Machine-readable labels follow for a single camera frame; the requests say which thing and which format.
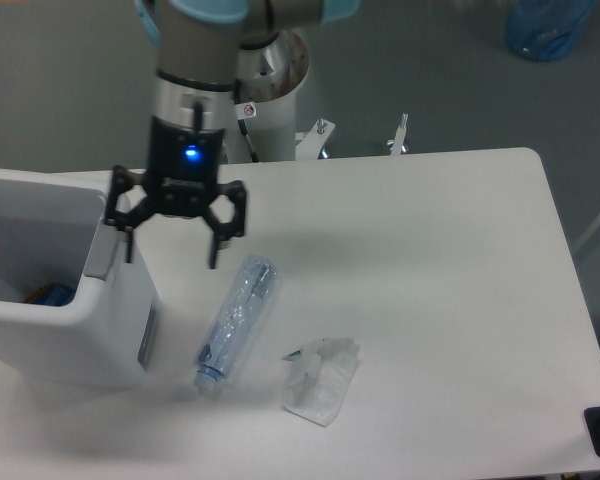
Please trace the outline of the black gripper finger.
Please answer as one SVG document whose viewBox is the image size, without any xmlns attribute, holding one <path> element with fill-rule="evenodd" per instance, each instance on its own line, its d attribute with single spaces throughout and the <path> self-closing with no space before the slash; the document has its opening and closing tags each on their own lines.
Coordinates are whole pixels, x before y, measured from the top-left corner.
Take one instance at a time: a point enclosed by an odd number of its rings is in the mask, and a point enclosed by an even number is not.
<svg viewBox="0 0 600 480">
<path fill-rule="evenodd" d="M 145 174 L 136 173 L 121 165 L 111 170 L 109 192 L 107 194 L 103 223 L 113 227 L 124 236 L 126 241 L 125 262 L 131 263 L 134 255 L 134 232 L 155 214 L 154 200 L 146 195 L 139 203 L 125 211 L 118 208 L 120 199 L 136 186 L 145 190 Z"/>
<path fill-rule="evenodd" d="M 220 200 L 226 203 L 224 217 L 219 216 L 213 206 Z M 210 269 L 216 268 L 220 251 L 226 248 L 232 239 L 241 238 L 246 234 L 247 201 L 248 192 L 240 180 L 217 184 L 211 190 L 202 216 L 212 232 L 208 254 Z"/>
</svg>

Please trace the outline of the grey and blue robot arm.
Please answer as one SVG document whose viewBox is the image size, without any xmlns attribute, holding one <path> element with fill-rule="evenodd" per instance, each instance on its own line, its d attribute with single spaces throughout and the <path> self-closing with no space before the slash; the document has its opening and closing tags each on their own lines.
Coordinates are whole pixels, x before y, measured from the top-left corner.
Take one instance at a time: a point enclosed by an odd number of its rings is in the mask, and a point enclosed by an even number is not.
<svg viewBox="0 0 600 480">
<path fill-rule="evenodd" d="M 135 230 L 152 216 L 200 217 L 213 235 L 208 264 L 223 244 L 246 233 L 247 190 L 218 181 L 222 146 L 236 124 L 235 96 L 244 81 L 239 55 L 276 34 L 352 16 L 357 1 L 138 1 L 156 40 L 155 106 L 147 165 L 134 173 L 116 165 L 103 222 L 126 241 L 132 262 Z"/>
</svg>

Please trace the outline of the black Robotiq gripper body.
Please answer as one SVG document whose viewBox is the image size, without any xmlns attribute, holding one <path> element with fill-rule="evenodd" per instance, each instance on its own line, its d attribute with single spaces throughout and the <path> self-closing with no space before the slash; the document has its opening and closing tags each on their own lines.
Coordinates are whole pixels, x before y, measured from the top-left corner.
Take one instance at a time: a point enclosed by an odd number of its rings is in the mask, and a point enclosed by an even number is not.
<svg viewBox="0 0 600 480">
<path fill-rule="evenodd" d="M 156 214 L 183 218 L 205 215 L 218 196 L 219 158 L 225 131 L 194 131 L 151 118 L 146 199 Z"/>
</svg>

